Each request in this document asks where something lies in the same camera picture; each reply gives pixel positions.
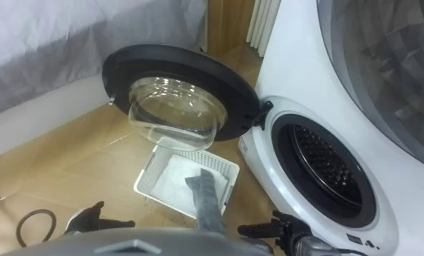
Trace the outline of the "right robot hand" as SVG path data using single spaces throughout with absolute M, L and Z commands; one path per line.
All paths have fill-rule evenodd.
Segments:
M 292 252 L 303 237 L 312 236 L 311 228 L 303 220 L 278 210 L 272 216 L 269 223 L 240 225 L 238 233 L 248 238 L 274 238 L 285 252 Z

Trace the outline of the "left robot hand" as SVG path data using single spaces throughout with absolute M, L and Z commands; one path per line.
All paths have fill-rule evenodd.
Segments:
M 64 234 L 72 235 L 76 233 L 86 233 L 113 228 L 135 227 L 135 222 L 133 220 L 122 221 L 101 218 L 100 214 L 104 205 L 104 201 L 99 201 L 95 205 L 75 213 L 69 219 L 68 224 L 65 227 Z

